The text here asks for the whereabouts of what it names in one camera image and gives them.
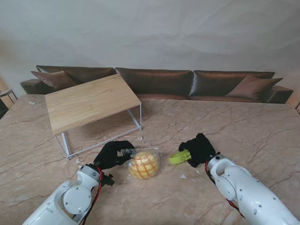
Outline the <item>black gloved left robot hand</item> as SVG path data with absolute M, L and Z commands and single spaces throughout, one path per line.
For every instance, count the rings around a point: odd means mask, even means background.
M 106 143 L 93 161 L 101 170 L 122 165 L 132 158 L 135 147 L 129 141 L 111 141 Z

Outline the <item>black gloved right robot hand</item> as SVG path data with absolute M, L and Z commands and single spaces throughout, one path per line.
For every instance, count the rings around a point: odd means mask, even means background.
M 198 133 L 195 138 L 182 142 L 179 145 L 179 151 L 184 150 L 189 151 L 191 158 L 187 162 L 194 168 L 216 154 L 215 149 L 203 133 Z

